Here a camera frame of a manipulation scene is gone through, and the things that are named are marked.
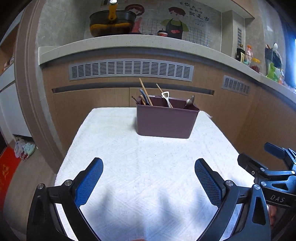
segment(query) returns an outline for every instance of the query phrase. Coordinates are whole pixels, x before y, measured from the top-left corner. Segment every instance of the utensil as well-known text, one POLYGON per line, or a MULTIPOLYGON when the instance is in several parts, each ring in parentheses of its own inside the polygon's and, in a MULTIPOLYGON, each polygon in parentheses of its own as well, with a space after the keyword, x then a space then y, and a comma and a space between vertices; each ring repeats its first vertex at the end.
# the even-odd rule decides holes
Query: utensil
POLYGON ((133 98, 138 104, 140 104, 140 103, 135 99, 135 97, 132 96, 132 98, 133 98))
POLYGON ((109 10, 90 15, 89 28, 93 37, 128 34, 132 31, 136 14, 116 8, 117 0, 110 0, 109 10))
POLYGON ((185 104, 185 108, 184 109, 186 109, 190 105, 193 105, 193 102, 194 102, 194 95, 192 95, 191 98, 186 101, 186 104, 185 104))
POLYGON ((140 89, 140 92, 141 92, 141 94, 143 95, 143 97, 145 99, 146 105, 150 105, 150 103, 148 101, 148 98, 147 98, 147 95, 145 94, 145 92, 142 89, 140 89))
POLYGON ((169 101, 169 97, 170 97, 170 93, 168 92, 168 91, 166 91, 166 92, 162 92, 161 93, 161 96, 167 101, 167 103, 168 103, 168 107, 170 108, 170 101, 169 101))
POLYGON ((144 97, 142 95, 140 95, 140 98, 141 98, 143 105, 146 105, 146 101, 145 101, 144 97))
POLYGON ((140 83, 141 83, 141 85, 142 85, 142 88, 143 88, 143 90, 144 90, 144 92, 145 92, 145 94, 146 94, 146 97, 147 97, 147 99, 148 99, 148 101, 147 101, 146 103, 149 103, 151 106, 153 106, 153 104, 152 104, 152 102, 151 102, 151 100, 150 100, 150 98, 149 98, 149 95, 148 95, 148 93, 147 93, 147 91, 146 91, 146 89, 145 89, 145 86, 144 86, 144 84, 143 84, 141 78, 139 78, 139 80, 140 80, 140 83))
POLYGON ((160 92, 162 93, 163 91, 162 91, 162 89, 159 87, 159 85, 158 84, 156 84, 157 85, 157 88, 160 90, 160 92))

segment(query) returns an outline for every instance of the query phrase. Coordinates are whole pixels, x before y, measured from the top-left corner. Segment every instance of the black pot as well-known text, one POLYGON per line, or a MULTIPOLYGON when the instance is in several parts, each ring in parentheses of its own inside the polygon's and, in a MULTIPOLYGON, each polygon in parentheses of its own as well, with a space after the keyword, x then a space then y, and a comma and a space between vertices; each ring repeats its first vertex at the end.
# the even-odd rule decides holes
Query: black pot
POLYGON ((93 13, 90 19, 90 32, 93 37, 128 34, 132 31, 136 14, 126 10, 116 10, 117 18, 109 20, 109 10, 93 13))

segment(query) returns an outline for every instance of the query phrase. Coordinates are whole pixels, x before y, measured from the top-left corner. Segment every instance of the plastic bottle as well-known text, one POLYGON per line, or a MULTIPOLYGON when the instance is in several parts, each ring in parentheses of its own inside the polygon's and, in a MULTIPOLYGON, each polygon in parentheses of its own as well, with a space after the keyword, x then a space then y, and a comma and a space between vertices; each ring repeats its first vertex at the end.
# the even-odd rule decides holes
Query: plastic bottle
POLYGON ((250 67, 251 65, 251 60, 253 58, 253 52, 252 52, 252 46, 248 45, 247 49, 246 49, 246 54, 244 55, 245 59, 246 59, 246 64, 250 67))

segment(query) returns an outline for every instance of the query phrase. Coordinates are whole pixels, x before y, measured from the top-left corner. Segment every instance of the cooking pot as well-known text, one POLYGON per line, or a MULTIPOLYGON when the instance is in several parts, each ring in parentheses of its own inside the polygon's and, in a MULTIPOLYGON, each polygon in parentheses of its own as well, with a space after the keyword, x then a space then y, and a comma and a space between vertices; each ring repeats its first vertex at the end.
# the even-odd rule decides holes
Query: cooking pot
POLYGON ((93 37, 128 34, 132 31, 136 14, 116 8, 117 0, 110 0, 109 10, 95 12, 89 17, 93 37))

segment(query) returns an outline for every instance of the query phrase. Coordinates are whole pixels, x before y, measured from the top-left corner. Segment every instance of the chopsticks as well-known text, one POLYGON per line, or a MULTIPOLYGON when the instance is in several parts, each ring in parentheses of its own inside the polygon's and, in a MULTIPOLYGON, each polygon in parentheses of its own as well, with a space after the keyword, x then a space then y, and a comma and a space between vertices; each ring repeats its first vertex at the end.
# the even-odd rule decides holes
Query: chopsticks
POLYGON ((163 91, 162 91, 162 89, 159 87, 159 85, 158 85, 158 84, 156 84, 156 85, 157 85, 157 88, 160 90, 160 92, 163 93, 163 91))
POLYGON ((140 95, 140 98, 141 98, 141 101, 142 101, 143 105, 146 105, 146 101, 144 99, 144 96, 140 95))
POLYGON ((135 99, 135 97, 132 96, 132 98, 133 98, 138 104, 140 104, 140 103, 135 99))
POLYGON ((145 86, 144 86, 144 84, 143 84, 141 78, 139 78, 139 80, 140 80, 140 83, 141 83, 141 85, 142 85, 142 88, 143 88, 143 90, 144 90, 144 92, 145 92, 145 94, 146 94, 146 96, 147 96, 147 99, 148 99, 149 104, 150 104, 151 106, 153 106, 153 104, 152 104, 152 102, 151 102, 151 100, 150 100, 150 98, 149 98, 149 95, 148 95, 148 93, 147 93, 147 91, 146 91, 146 89, 145 89, 145 86))

